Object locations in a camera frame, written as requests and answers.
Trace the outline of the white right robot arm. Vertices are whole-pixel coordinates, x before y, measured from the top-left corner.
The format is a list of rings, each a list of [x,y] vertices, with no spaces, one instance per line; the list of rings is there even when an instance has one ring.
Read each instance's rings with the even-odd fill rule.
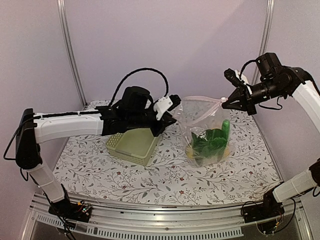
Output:
[[[260,81],[247,82],[243,70],[227,69],[224,77],[235,87],[222,103],[228,110],[261,113],[262,132],[275,134],[271,148],[285,181],[264,194],[262,218],[278,210],[278,203],[303,196],[320,185],[320,91],[300,67],[281,64],[259,67]]]

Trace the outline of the green bok choy toy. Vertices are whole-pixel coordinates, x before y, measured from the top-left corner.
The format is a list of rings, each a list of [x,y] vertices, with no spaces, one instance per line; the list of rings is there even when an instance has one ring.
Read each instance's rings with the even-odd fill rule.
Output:
[[[192,158],[198,167],[223,159],[229,140],[222,129],[207,129],[200,135],[192,132],[191,137]]]

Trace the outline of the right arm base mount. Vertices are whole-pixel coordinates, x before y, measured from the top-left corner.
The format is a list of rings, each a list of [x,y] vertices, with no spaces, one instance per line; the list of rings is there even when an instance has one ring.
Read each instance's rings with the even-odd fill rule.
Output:
[[[269,218],[277,217],[285,213],[282,203],[277,202],[274,197],[264,197],[262,203],[253,201],[245,202],[241,209],[245,223],[251,223]]]

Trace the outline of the orange fruit toy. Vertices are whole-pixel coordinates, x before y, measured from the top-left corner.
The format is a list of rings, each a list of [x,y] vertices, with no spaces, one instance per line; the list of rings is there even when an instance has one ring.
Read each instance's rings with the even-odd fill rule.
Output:
[[[231,153],[231,148],[228,146],[222,152],[220,156],[220,161],[225,161],[229,157],[230,153]]]

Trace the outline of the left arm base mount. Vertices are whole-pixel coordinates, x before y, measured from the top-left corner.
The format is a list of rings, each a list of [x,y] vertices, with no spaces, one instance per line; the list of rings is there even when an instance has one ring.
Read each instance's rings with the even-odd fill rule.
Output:
[[[92,214],[92,205],[85,203],[84,200],[78,203],[71,202],[65,187],[63,185],[61,186],[64,198],[58,202],[52,202],[48,198],[47,200],[50,204],[48,212],[62,219],[88,223]]]

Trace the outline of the clear zip top bag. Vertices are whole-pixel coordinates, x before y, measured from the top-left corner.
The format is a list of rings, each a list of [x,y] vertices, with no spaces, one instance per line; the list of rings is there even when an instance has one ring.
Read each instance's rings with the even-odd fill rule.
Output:
[[[180,105],[175,109],[174,118],[177,119],[181,132],[184,152],[186,146],[191,146],[192,132],[201,135],[202,132],[208,129],[221,129],[224,120],[229,120],[230,113],[222,108],[222,103],[226,102],[226,97],[210,98],[207,96],[186,96],[181,100]],[[229,141],[227,147],[230,146],[231,122],[229,131]],[[224,161],[197,166],[194,159],[187,158],[189,164],[195,168],[205,167],[213,164],[219,164]]]

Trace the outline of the yellow lemon toy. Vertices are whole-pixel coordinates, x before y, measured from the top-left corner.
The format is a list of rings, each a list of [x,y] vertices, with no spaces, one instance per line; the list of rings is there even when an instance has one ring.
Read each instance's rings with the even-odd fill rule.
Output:
[[[185,148],[185,154],[188,159],[193,159],[193,160],[197,156],[195,150],[189,145],[186,146],[186,148]]]

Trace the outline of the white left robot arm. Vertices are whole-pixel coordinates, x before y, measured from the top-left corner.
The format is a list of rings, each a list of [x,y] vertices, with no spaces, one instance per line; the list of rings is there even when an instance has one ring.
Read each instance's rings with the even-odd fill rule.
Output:
[[[28,108],[23,112],[15,136],[15,162],[55,203],[55,209],[63,217],[70,217],[75,211],[74,205],[43,162],[40,144],[74,136],[123,134],[134,129],[150,129],[152,135],[158,137],[176,122],[170,111],[180,103],[176,94],[153,101],[147,89],[132,86],[125,89],[116,103],[89,110],[43,114]]]

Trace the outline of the green cucumber toy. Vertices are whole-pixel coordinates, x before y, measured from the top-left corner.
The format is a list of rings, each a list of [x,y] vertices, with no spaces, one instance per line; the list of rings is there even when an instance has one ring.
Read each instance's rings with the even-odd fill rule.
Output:
[[[228,119],[222,122],[221,130],[223,132],[223,138],[225,139],[225,145],[227,145],[230,137],[230,121]]]

